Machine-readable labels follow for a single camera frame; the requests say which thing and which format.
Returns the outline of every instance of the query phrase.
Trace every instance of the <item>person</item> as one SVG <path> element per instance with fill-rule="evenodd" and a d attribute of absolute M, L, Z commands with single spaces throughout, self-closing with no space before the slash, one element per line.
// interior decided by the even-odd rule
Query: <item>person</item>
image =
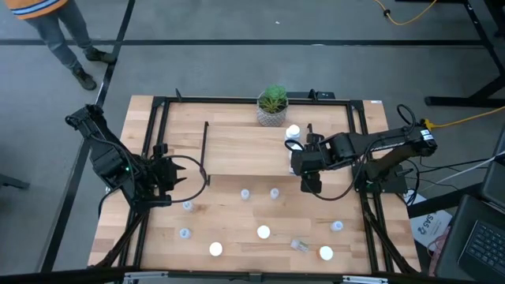
<path fill-rule="evenodd" d="M 82 48 L 86 59 L 93 62 L 114 63 L 116 57 L 92 46 L 86 22 L 74 0 L 6 0 L 7 7 L 19 19 L 29 23 L 40 35 L 49 50 L 77 78 L 82 88 L 94 90 L 96 82 L 87 74 L 77 56 L 66 44 L 58 20 L 65 24 L 70 35 Z"/>

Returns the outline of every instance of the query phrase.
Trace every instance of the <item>wooden table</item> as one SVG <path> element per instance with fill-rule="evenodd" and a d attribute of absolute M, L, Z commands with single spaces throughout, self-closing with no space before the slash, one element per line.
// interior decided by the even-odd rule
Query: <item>wooden table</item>
<path fill-rule="evenodd" d="M 146 95 L 131 98 L 121 141 L 133 153 L 141 152 L 152 99 L 152 96 Z M 382 103 L 364 101 L 364 105 L 369 132 L 387 129 Z M 158 136 L 161 108 L 156 117 L 151 145 L 155 144 Z M 357 115 L 355 118 L 359 129 Z M 193 201 L 196 206 L 194 212 L 183 210 L 181 204 L 151 210 L 142 268 L 339 274 L 371 272 L 361 205 L 355 192 L 350 192 L 339 201 L 327 202 L 301 192 L 299 177 L 283 174 L 260 176 L 261 170 L 244 174 L 240 167 L 237 168 L 240 175 L 229 175 L 229 170 L 219 173 L 219 167 L 212 160 L 216 153 L 222 151 L 219 137 L 222 137 L 226 128 L 260 127 L 256 120 L 255 105 L 171 103 L 164 137 L 169 145 L 169 155 L 189 155 L 200 160 L 205 121 L 209 122 L 205 166 L 209 166 L 209 171 L 215 175 L 211 178 L 210 186 Z M 349 131 L 343 106 L 289 106 L 283 126 L 297 124 L 304 128 L 308 123 L 312 123 L 315 133 L 325 136 Z M 238 132 L 236 135 L 253 138 L 251 133 Z M 261 141 L 251 140 L 251 147 L 263 147 Z M 287 160 L 286 149 L 279 150 L 286 155 Z M 247 162 L 247 157 L 242 159 L 244 163 Z M 187 160 L 177 159 L 175 162 L 187 168 L 181 174 L 188 179 L 176 186 L 171 192 L 172 198 L 191 196 L 202 183 L 198 167 Z M 322 173 L 323 196 L 339 195 L 347 188 L 351 178 L 350 168 Z M 280 190 L 277 200 L 270 198 L 272 188 Z M 249 189 L 250 200 L 241 200 L 242 189 Z M 395 195 L 383 194 L 381 198 L 389 237 L 410 265 L 419 270 L 405 204 Z M 115 193 L 105 201 L 89 264 L 100 261 L 121 236 L 128 211 L 129 207 L 121 193 Z M 330 231 L 330 224 L 335 220 L 341 220 L 344 224 L 344 229 L 337 233 Z M 270 227 L 271 236 L 267 240 L 259 239 L 256 234 L 260 225 Z M 193 236 L 188 240 L 181 239 L 181 228 L 191 229 Z M 293 250 L 290 247 L 293 239 L 308 243 L 309 252 Z M 379 265 L 383 270 L 380 240 L 377 237 L 375 240 Z M 214 241 L 223 244 L 223 254 L 219 257 L 209 253 L 209 245 Z M 128 263 L 133 262 L 136 242 L 137 237 L 134 237 Z M 335 254 L 332 260 L 323 261 L 317 257 L 316 250 L 322 245 L 333 248 Z"/>

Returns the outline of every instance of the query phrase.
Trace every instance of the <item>shoe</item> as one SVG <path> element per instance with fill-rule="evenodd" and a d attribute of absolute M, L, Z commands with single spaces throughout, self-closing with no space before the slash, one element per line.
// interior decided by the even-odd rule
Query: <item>shoe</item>
<path fill-rule="evenodd" d="M 89 61 L 100 61 L 104 63 L 114 63 L 117 60 L 116 57 L 112 54 L 97 50 L 94 47 L 92 48 L 91 52 L 86 54 L 86 59 Z"/>
<path fill-rule="evenodd" d="M 96 89 L 96 83 L 93 80 L 93 77 L 86 73 L 84 69 L 82 68 L 77 68 L 72 71 L 72 75 L 76 77 L 76 79 L 79 81 L 79 84 L 82 86 L 82 88 L 92 91 Z"/>

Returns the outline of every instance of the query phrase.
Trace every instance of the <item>black cable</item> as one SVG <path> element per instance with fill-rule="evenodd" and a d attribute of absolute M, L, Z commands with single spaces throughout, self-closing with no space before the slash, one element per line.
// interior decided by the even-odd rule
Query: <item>black cable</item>
<path fill-rule="evenodd" d="M 409 179 L 417 179 L 416 177 L 405 177 L 405 178 L 409 178 Z M 437 184 L 436 182 L 434 181 L 430 181 L 430 180 L 427 180 L 425 178 L 419 178 L 419 180 L 421 181 L 426 181 L 426 182 L 429 182 L 431 184 L 434 184 L 434 185 L 440 185 L 440 186 L 448 186 L 448 187 L 452 187 L 453 189 L 456 189 L 456 190 L 460 190 L 459 188 L 453 186 L 453 185 L 443 185 L 443 184 Z"/>
<path fill-rule="evenodd" d="M 182 199 L 182 200 L 172 200 L 172 203 L 181 203 L 181 202 L 186 202 L 186 201 L 190 201 L 194 198 L 196 198 L 197 196 L 199 196 L 205 189 L 205 187 L 207 186 L 207 172 L 205 171 L 204 167 L 200 164 L 200 162 L 196 161 L 194 158 L 191 158 L 187 155 L 168 155 L 168 156 L 165 156 L 165 157 L 162 157 L 162 159 L 171 159 L 171 158 L 181 158 L 181 159 L 188 159 L 190 161 L 193 161 L 196 165 L 198 165 L 200 167 L 200 174 L 202 175 L 202 178 L 204 178 L 204 183 L 202 184 L 202 187 L 201 189 L 195 193 L 193 196 L 191 197 L 188 197 L 188 198 L 185 198 L 185 199 Z"/>
<path fill-rule="evenodd" d="M 426 166 L 426 165 L 423 165 L 421 164 L 422 166 L 424 167 L 427 167 L 427 168 L 430 168 L 431 170 L 422 170 L 420 173 L 421 174 L 424 174 L 424 173 L 430 173 L 430 172 L 433 172 L 433 171 L 436 171 L 436 170 L 442 170 L 442 169 L 447 169 L 447 168 L 450 168 L 452 166 L 462 166 L 462 165 L 466 165 L 466 164 L 469 164 L 469 163 L 478 163 L 478 162 L 484 162 L 488 159 L 476 159 L 476 160 L 472 160 L 472 161 L 468 161 L 468 162 L 463 162 L 463 163 L 454 163 L 454 164 L 451 164 L 451 165 L 446 165 L 446 166 Z"/>
<path fill-rule="evenodd" d="M 374 140 L 372 143 L 370 143 L 368 145 L 368 147 L 366 148 L 365 150 L 365 153 L 363 154 L 363 158 L 361 158 L 361 161 L 359 161 L 360 163 L 360 166 L 357 168 L 357 172 L 356 174 L 354 175 L 354 178 L 353 178 L 353 181 L 350 183 L 349 187 L 346 189 L 346 191 L 344 191 L 344 193 L 342 193 L 341 195 L 337 196 L 337 197 L 332 197 L 332 198 L 328 198 L 328 197 L 323 197 L 321 195 L 319 195 L 318 193 L 315 193 L 311 188 L 310 186 L 307 184 L 307 181 L 305 181 L 305 179 L 301 179 L 304 183 L 305 183 L 305 187 L 311 192 L 311 194 L 313 194 L 315 197 L 321 199 L 321 200 L 324 200 L 324 201 L 336 201 L 336 200 L 339 200 L 341 198 L 343 198 L 345 195 L 347 195 L 347 193 L 349 193 L 349 191 L 353 188 L 354 186 L 354 183 L 356 182 L 357 180 L 357 177 L 360 176 L 360 173 L 361 173 L 361 170 L 363 170 L 363 165 L 365 163 L 363 163 L 365 161 L 365 158 L 366 158 L 366 155 L 370 152 L 370 149 L 372 148 L 372 146 L 376 143 L 376 142 L 379 142 L 381 141 L 382 138 L 379 138 L 379 139 L 376 139 Z"/>
<path fill-rule="evenodd" d="M 112 145 L 113 147 L 117 148 L 119 151 L 122 152 L 122 154 L 125 156 L 126 158 L 126 161 L 128 162 L 128 171 L 129 171 L 129 174 L 132 178 L 132 182 L 133 184 L 135 185 L 135 176 L 133 174 L 133 167 L 132 167 L 132 161 L 130 160 L 132 157 L 130 157 L 128 155 L 128 152 L 125 151 L 125 149 L 123 149 L 123 147 L 121 147 L 119 144 L 116 144 L 114 142 L 110 142 L 110 141 L 107 141 L 107 140 L 102 140 L 102 139 L 99 139 L 97 137 L 95 137 L 94 135 L 90 135 L 90 137 L 93 139 L 93 140 L 96 140 L 98 142 L 101 142 L 101 143 L 105 143 L 105 144 L 109 144 L 109 145 Z"/>
<path fill-rule="evenodd" d="M 407 202 L 405 201 L 405 199 L 402 197 L 402 195 L 400 193 L 395 193 L 395 195 L 407 206 Z"/>
<path fill-rule="evenodd" d="M 406 204 L 407 206 L 410 206 L 414 203 L 414 201 L 416 200 L 416 197 L 417 197 L 417 190 L 419 190 L 419 185 L 421 183 L 420 179 L 421 179 L 421 173 L 419 171 L 419 168 L 417 167 L 416 163 L 410 161 L 410 160 L 405 160 L 406 162 L 408 163 L 411 163 L 412 166 L 416 169 L 416 185 L 414 186 L 414 189 L 413 189 L 413 193 L 412 195 L 410 195 L 409 199 L 406 201 Z"/>
<path fill-rule="evenodd" d="M 103 206 L 103 201 L 105 201 L 105 199 L 107 199 L 107 197 L 109 195 L 111 195 L 112 193 L 116 192 L 116 190 L 118 189 L 111 189 L 108 193 L 106 193 L 102 199 L 100 200 L 100 203 L 98 203 L 98 218 L 100 218 L 100 215 L 102 214 L 102 206 Z"/>
<path fill-rule="evenodd" d="M 404 108 L 405 110 L 407 110 L 409 112 L 410 117 L 412 118 L 412 121 L 408 121 L 405 118 L 405 116 L 402 113 L 401 108 Z M 396 112 L 398 112 L 398 114 L 400 115 L 400 118 L 402 118 L 402 120 L 407 125 L 410 125 L 409 134 L 411 134 L 413 132 L 414 127 L 416 126 L 416 115 L 413 113 L 413 111 L 408 106 L 406 106 L 406 105 L 404 105 L 402 103 L 400 103 L 399 105 L 396 106 Z"/>
<path fill-rule="evenodd" d="M 410 123 L 406 118 L 405 116 L 402 114 L 402 111 L 400 110 L 400 108 L 404 108 L 406 109 L 409 114 L 410 114 L 410 117 L 412 118 L 412 123 Z M 406 122 L 407 124 L 410 125 L 410 130 L 409 130 L 409 134 L 412 133 L 414 127 L 416 126 L 416 116 L 415 114 L 413 113 L 413 111 L 406 105 L 403 105 L 403 104 L 399 104 L 397 105 L 396 107 L 396 110 L 398 111 L 398 114 L 400 115 L 400 117 L 403 119 L 404 122 Z M 388 138 L 385 138 L 385 139 L 393 139 L 393 138 L 399 138 L 399 137 L 403 137 L 403 135 L 397 135 L 397 136 L 392 136 L 392 137 L 388 137 Z M 346 189 L 346 191 L 344 191 L 344 193 L 342 193 L 341 195 L 337 196 L 337 197 L 333 197 L 333 198 L 328 198 L 328 197 L 323 197 L 321 195 L 319 195 L 318 193 L 315 193 L 311 188 L 310 186 L 307 184 L 307 181 L 305 181 L 305 179 L 301 179 L 304 184 L 305 184 L 305 187 L 311 192 L 311 194 L 313 194 L 315 197 L 321 199 L 321 200 L 325 200 L 325 201 L 336 201 L 336 200 L 339 200 L 341 198 L 343 198 L 345 195 L 347 195 L 347 193 L 349 193 L 349 191 L 354 187 L 354 183 L 356 182 L 357 180 L 357 177 L 360 176 L 361 174 L 361 171 L 363 170 L 363 165 L 364 165 L 364 161 L 366 159 L 366 156 L 370 153 L 371 149 L 372 149 L 372 146 L 381 141 L 381 140 L 384 140 L 384 138 L 378 138 L 376 140 L 374 140 L 373 142 L 371 142 L 365 152 L 363 153 L 363 157 L 361 158 L 361 160 L 359 161 L 360 163 L 360 166 L 357 168 L 357 172 L 356 174 L 354 175 L 354 178 L 353 178 L 353 181 L 350 183 L 349 187 Z"/>
<path fill-rule="evenodd" d="M 298 145 L 298 146 L 300 147 L 300 150 L 294 150 L 294 149 L 293 149 L 293 148 L 289 145 L 289 143 L 292 143 L 292 144 L 296 144 L 296 145 Z M 288 150 L 290 150 L 290 151 L 303 151 L 303 149 L 304 149 L 304 148 L 303 148 L 303 144 L 302 144 L 302 143 L 300 143 L 300 142 L 298 142 L 298 141 L 296 141 L 296 140 L 293 140 L 293 139 L 288 139 L 288 140 L 285 140 L 285 141 L 284 141 L 284 147 L 286 147 L 286 148 L 287 148 Z"/>

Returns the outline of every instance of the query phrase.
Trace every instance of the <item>succulent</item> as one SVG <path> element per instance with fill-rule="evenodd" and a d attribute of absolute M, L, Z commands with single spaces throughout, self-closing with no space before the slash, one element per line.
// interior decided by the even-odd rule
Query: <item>succulent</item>
<path fill-rule="evenodd" d="M 260 97 L 260 107 L 269 114 L 276 114 L 287 105 L 286 89 L 283 86 L 272 85 Z"/>

